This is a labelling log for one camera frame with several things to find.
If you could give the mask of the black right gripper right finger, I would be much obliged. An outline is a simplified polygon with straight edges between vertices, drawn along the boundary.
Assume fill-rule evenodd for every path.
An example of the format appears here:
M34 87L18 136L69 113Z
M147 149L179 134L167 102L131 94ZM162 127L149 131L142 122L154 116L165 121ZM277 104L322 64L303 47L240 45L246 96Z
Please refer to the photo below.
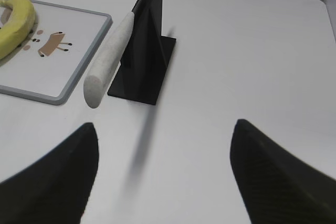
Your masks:
M335 179L245 119L234 127L230 164L251 223L335 223Z

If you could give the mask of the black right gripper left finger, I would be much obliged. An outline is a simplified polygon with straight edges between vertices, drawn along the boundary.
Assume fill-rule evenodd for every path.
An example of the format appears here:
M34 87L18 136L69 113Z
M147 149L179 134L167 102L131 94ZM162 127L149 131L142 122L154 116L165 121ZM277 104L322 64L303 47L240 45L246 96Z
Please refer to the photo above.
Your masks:
M80 223L99 164L85 123L45 156L1 182L1 223Z

